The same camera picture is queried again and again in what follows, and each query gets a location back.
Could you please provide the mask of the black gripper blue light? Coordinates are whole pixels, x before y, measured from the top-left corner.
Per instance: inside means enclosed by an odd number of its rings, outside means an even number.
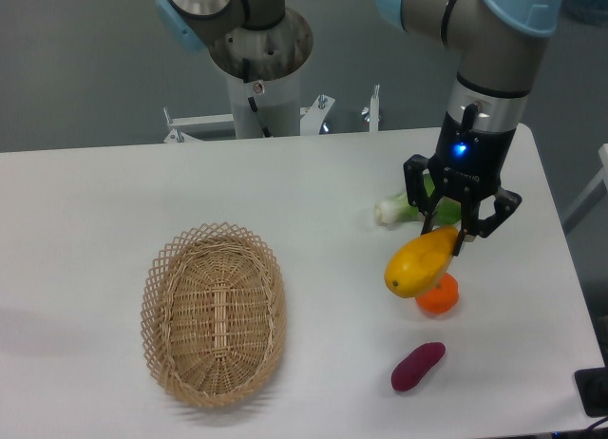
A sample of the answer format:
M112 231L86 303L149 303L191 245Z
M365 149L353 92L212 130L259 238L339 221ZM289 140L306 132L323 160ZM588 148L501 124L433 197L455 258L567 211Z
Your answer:
M452 249L454 257L460 255L465 242L489 237L523 202L519 194L500 187L514 134L515 129L463 131L461 124L447 113L433 156L415 154L404 162L408 203L424 217L422 235L432 231L438 206L446 197L461 204L461 226ZM426 170L434 185L431 195L424 184ZM492 195L494 213L480 219L481 201Z

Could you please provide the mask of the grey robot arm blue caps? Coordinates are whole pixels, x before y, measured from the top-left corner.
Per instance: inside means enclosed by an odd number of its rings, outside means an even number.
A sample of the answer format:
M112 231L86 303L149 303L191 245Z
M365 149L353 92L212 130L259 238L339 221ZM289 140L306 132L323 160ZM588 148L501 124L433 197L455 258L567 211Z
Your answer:
M442 200L460 207L461 243L491 235L521 204L501 171L561 0L375 0L406 32L461 53L434 154L404 164L408 202L435 225ZM285 0L156 0L166 28L189 49L207 48L239 86L235 129L244 138L295 135L295 104L269 102L270 85L309 59L308 23Z

